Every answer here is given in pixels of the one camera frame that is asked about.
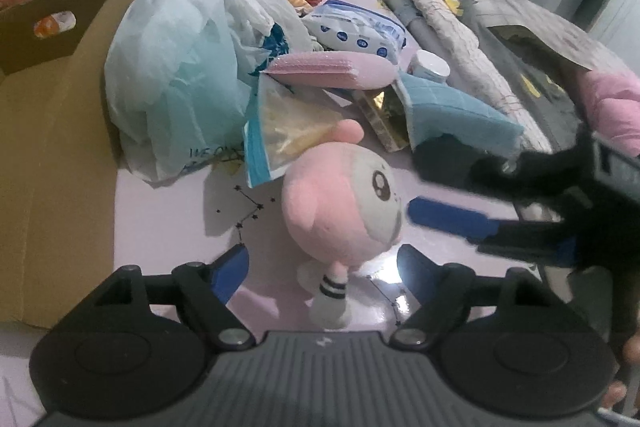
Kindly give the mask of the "person right hand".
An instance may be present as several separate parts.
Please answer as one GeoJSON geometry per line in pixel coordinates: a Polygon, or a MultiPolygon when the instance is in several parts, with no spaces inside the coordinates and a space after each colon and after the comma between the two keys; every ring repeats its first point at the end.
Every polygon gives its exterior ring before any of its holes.
{"type": "MultiPolygon", "coordinates": [[[[633,369],[639,367],[639,333],[631,336],[623,347],[623,361],[633,369]]],[[[602,407],[612,409],[614,405],[630,397],[630,391],[623,381],[613,381],[602,399],[602,407]]]]}

